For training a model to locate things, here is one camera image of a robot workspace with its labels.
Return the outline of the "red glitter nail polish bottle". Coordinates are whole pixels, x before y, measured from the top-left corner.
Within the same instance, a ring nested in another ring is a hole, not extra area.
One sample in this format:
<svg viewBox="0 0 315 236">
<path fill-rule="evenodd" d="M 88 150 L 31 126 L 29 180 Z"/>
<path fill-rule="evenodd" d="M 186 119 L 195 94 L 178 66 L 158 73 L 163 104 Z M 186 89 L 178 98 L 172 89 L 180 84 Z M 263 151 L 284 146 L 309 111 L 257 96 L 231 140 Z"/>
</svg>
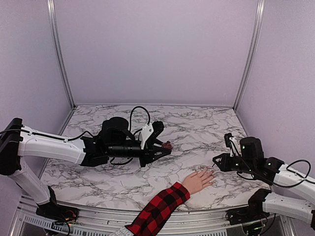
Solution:
<svg viewBox="0 0 315 236">
<path fill-rule="evenodd" d="M 164 149 L 166 149 L 166 150 L 172 150 L 172 144 L 171 144 L 170 141 L 167 141 L 167 142 L 165 142 L 165 143 L 162 143 L 161 146 L 162 146 Z"/>
</svg>

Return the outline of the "red black plaid sleeve forearm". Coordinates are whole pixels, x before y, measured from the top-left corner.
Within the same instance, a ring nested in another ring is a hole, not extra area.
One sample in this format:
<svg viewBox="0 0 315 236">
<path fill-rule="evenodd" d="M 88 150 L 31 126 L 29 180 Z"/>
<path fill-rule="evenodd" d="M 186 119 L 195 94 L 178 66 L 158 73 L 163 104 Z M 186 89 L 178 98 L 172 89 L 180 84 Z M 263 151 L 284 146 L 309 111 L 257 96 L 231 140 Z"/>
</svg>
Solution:
<svg viewBox="0 0 315 236">
<path fill-rule="evenodd" d="M 174 210 L 190 198 L 190 193 L 178 182 L 160 191 L 126 229 L 135 236 L 155 236 Z"/>
</svg>

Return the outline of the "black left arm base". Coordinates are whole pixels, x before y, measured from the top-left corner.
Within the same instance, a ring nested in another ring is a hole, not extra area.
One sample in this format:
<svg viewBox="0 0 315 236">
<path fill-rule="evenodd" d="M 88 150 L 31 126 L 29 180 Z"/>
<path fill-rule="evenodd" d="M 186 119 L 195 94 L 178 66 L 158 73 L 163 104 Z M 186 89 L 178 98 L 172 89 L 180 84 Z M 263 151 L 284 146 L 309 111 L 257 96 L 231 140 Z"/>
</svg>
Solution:
<svg viewBox="0 0 315 236">
<path fill-rule="evenodd" d="M 54 190 L 50 186 L 48 186 L 48 190 L 50 194 L 49 202 L 37 205 L 36 214 L 58 222 L 75 223 L 79 210 L 75 207 L 58 204 Z"/>
</svg>

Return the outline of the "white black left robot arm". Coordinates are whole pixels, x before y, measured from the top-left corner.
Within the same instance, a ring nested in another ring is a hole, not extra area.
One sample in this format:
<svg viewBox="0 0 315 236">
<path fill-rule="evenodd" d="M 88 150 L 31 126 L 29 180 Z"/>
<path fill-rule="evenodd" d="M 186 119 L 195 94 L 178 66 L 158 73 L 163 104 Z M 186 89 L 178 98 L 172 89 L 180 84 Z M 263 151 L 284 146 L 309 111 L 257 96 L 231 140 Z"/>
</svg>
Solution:
<svg viewBox="0 0 315 236">
<path fill-rule="evenodd" d="M 14 118 L 0 133 L 0 173 L 14 180 L 27 192 L 38 206 L 52 219 L 62 215 L 62 207 L 56 203 L 54 191 L 44 184 L 28 167 L 24 156 L 37 156 L 63 160 L 84 167 L 106 164 L 109 158 L 137 158 L 145 167 L 170 155 L 172 145 L 157 137 L 164 130 L 161 121 L 148 123 L 140 129 L 137 139 L 128 129 L 125 118 L 113 117 L 102 123 L 100 132 L 93 136 L 84 134 L 64 137 L 39 132 Z"/>
</svg>

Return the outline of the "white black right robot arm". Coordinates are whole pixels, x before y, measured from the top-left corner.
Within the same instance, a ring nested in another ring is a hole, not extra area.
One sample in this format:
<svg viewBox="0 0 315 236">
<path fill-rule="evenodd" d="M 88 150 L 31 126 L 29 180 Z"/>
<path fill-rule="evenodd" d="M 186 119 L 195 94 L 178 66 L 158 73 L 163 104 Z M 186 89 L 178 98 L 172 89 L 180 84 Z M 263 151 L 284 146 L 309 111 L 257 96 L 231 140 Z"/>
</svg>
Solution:
<svg viewBox="0 0 315 236">
<path fill-rule="evenodd" d="M 249 174 L 252 180 L 269 186 L 285 188 L 299 196 L 298 199 L 279 195 L 269 189 L 258 189 L 248 200 L 248 206 L 228 210 L 226 218 L 231 225 L 246 223 L 279 214 L 315 226 L 315 180 L 302 174 L 275 157 L 266 158 L 260 139 L 245 137 L 236 145 L 231 133 L 224 136 L 229 153 L 213 157 L 213 163 L 222 172 Z"/>
</svg>

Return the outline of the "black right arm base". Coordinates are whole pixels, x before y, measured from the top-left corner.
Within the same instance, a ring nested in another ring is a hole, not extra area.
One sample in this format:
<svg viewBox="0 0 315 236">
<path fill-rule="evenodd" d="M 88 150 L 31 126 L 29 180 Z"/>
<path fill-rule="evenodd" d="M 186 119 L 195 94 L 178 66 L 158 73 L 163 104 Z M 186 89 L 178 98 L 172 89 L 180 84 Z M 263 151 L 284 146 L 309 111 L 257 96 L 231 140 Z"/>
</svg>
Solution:
<svg viewBox="0 0 315 236">
<path fill-rule="evenodd" d="M 267 219 L 270 213 L 263 210 L 262 204 L 270 193 L 272 193 L 271 190 L 258 189 L 249 198 L 247 206 L 227 210 L 225 214 L 226 220 L 229 221 L 230 225 L 236 225 L 264 218 Z"/>
</svg>

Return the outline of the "person's bare hand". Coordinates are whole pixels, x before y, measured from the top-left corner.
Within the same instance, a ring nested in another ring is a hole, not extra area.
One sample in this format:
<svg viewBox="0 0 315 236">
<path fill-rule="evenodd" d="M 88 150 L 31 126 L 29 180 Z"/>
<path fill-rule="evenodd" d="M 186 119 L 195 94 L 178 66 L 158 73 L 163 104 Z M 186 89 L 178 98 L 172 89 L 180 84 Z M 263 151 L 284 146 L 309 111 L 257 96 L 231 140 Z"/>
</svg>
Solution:
<svg viewBox="0 0 315 236">
<path fill-rule="evenodd" d="M 182 186 L 191 194 L 198 193 L 211 186 L 212 180 L 214 179 L 214 171 L 204 169 L 200 172 L 194 172 L 187 177 L 182 182 Z"/>
</svg>

